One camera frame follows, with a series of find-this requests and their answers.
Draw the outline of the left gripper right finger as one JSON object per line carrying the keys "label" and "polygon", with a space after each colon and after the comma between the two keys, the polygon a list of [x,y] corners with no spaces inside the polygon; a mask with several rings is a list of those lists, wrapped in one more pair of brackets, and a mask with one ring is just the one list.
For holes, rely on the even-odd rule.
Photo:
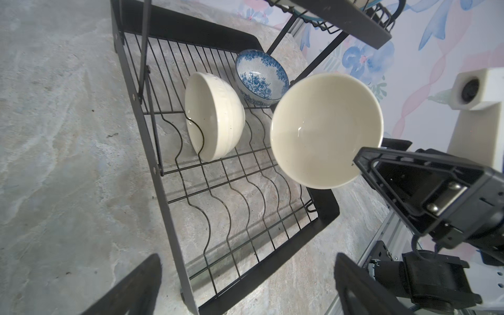
{"label": "left gripper right finger", "polygon": [[334,278],[344,314],[413,314],[344,253],[336,256]]}

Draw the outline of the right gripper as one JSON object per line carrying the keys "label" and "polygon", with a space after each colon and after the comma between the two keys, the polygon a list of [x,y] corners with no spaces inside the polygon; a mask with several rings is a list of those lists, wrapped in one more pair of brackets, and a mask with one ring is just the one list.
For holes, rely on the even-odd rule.
{"label": "right gripper", "polygon": [[412,141],[384,137],[354,164],[416,234],[442,248],[467,243],[486,264],[503,263],[503,173]]}

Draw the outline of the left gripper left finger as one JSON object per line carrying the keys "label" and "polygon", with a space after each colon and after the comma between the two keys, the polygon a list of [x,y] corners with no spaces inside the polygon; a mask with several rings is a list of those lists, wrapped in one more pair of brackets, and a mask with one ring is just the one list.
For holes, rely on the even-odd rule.
{"label": "left gripper left finger", "polygon": [[161,260],[154,253],[83,313],[153,314],[161,280]]}

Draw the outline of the white blue floral bowl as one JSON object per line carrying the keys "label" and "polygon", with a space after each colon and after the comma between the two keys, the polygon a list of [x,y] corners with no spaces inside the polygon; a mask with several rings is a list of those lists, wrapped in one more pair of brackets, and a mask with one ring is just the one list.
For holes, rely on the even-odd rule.
{"label": "white blue floral bowl", "polygon": [[290,88],[290,80],[282,65],[270,55],[255,49],[238,54],[235,77],[242,98],[257,107],[277,104]]}

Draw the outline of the cream ribbed bowl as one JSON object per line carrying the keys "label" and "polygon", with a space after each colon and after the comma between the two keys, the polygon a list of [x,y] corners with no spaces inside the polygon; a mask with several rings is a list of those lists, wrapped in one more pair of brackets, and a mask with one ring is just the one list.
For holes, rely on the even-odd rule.
{"label": "cream ribbed bowl", "polygon": [[195,72],[189,77],[185,114],[190,141],[204,162],[225,157],[241,139],[244,106],[233,87],[217,76]]}

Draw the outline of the black wire dish rack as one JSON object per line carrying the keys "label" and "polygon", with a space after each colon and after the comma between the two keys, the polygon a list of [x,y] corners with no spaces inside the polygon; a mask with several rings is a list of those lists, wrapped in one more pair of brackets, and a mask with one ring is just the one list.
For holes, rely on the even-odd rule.
{"label": "black wire dish rack", "polygon": [[291,76],[306,62],[290,34],[209,5],[112,1],[114,48],[190,314],[331,314],[338,251],[360,259],[387,224],[362,180],[315,192],[290,179],[269,143],[272,110],[244,101],[237,145],[203,161],[191,143],[190,76],[236,86],[238,54],[272,53]]}

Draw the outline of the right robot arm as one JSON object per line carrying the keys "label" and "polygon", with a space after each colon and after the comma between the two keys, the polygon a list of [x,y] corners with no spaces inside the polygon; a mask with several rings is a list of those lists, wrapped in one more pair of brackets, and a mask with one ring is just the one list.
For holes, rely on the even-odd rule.
{"label": "right robot arm", "polygon": [[503,173],[437,150],[409,151],[406,140],[361,148],[354,164],[412,231],[400,262],[375,258],[370,275],[416,308],[439,314],[483,297],[469,284],[467,261],[442,254],[469,244],[486,265],[503,265]]}

